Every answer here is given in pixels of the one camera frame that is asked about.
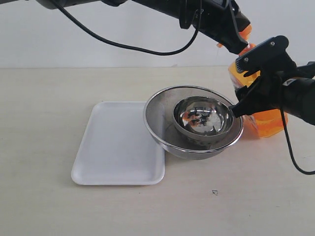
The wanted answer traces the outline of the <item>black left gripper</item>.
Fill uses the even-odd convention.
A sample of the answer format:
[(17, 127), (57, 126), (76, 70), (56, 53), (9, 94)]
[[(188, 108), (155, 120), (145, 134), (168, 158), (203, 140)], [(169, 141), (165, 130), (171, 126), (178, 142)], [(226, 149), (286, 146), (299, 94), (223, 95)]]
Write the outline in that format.
[(180, 28), (191, 25), (238, 55), (247, 46), (251, 22), (235, 0), (137, 0), (136, 3), (179, 20)]

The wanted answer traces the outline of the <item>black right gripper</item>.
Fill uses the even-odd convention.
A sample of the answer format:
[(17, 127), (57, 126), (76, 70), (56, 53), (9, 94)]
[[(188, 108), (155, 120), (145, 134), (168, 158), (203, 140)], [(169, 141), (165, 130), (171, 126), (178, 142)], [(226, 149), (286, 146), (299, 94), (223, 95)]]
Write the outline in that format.
[(236, 118), (280, 109), (307, 123), (315, 121), (315, 63), (308, 62), (272, 81), (254, 81), (250, 86), (235, 86), (238, 102), (231, 105)]

